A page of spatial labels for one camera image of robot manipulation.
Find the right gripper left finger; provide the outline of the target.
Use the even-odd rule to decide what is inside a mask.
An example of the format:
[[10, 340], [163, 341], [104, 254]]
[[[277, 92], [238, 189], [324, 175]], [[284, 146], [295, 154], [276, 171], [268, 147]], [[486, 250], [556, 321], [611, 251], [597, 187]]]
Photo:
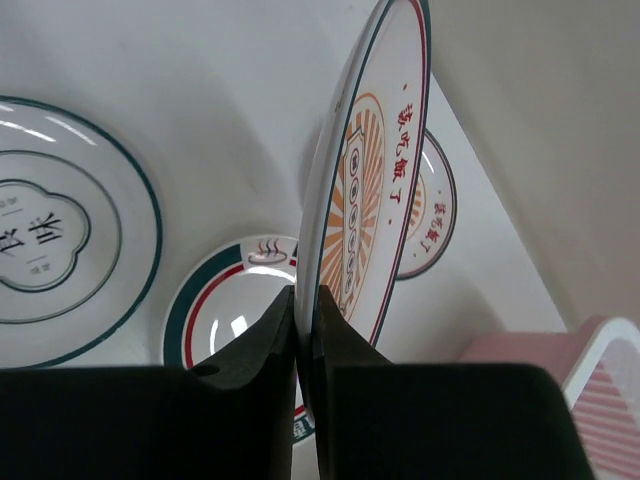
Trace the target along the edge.
[[1, 374], [5, 479], [286, 479], [295, 401], [293, 291], [192, 368]]

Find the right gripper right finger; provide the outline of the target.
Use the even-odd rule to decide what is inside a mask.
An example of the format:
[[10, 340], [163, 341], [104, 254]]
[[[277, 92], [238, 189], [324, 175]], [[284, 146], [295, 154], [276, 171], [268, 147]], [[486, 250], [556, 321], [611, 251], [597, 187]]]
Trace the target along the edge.
[[394, 364], [321, 287], [312, 412], [324, 479], [590, 479], [564, 395], [530, 364]]

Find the green red rimmed plate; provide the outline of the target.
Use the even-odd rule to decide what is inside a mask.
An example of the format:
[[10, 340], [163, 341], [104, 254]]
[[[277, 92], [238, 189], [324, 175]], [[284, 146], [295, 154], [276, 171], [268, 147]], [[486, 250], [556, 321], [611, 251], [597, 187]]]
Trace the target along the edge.
[[246, 236], [201, 260], [181, 282], [164, 321], [161, 360], [191, 368], [254, 325], [296, 281], [297, 240]]

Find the orange sunburst plate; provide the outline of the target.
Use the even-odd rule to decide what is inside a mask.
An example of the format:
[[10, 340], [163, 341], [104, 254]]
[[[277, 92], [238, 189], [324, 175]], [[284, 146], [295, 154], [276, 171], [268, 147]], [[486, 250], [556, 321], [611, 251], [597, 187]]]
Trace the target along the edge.
[[443, 148], [426, 129], [397, 280], [426, 273], [440, 260], [452, 239], [457, 212], [453, 170]]
[[305, 406], [322, 288], [352, 328], [378, 341], [415, 196], [430, 74], [428, 4], [378, 2], [333, 90], [306, 186], [294, 302]]

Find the white plate flower outline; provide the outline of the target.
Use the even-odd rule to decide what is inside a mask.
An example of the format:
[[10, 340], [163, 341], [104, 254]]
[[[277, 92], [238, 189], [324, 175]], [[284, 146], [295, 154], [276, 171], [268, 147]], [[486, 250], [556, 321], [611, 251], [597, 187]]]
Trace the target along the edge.
[[1, 365], [44, 368], [95, 348], [139, 309], [163, 218], [108, 131], [32, 99], [1, 99]]

